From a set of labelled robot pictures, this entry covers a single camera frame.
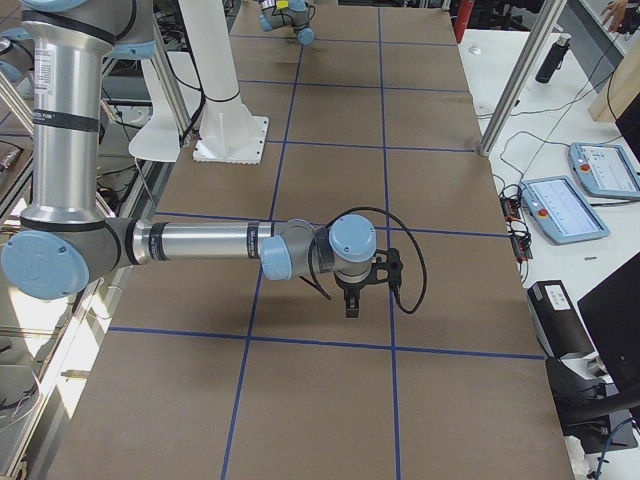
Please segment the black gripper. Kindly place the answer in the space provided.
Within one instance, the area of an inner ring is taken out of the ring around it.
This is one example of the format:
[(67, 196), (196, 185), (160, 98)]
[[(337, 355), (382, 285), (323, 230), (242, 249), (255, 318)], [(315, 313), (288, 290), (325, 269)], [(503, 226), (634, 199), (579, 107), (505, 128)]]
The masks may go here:
[(336, 271), (334, 278), (344, 294), (345, 317), (358, 318), (360, 291), (367, 285), (378, 283), (377, 268), (369, 267), (362, 273)]

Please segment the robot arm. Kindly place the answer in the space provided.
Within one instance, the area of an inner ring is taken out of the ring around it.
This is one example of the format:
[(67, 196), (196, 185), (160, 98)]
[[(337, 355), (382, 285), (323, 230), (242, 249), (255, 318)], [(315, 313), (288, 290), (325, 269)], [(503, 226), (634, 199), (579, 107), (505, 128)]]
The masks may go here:
[(271, 280), (334, 275), (348, 317), (383, 267), (371, 222), (351, 209), (327, 226), (301, 220), (151, 223), (108, 218), (96, 206), (103, 60), (118, 48), (155, 53), (149, 1), (27, 1), (35, 42), (33, 197), (3, 248), (6, 278), (42, 300), (84, 290), (123, 267), (178, 259), (257, 259)]
[(315, 6), (304, 0), (263, 0), (259, 23), (265, 32), (289, 27), (303, 46), (312, 44), (316, 38), (311, 28)]

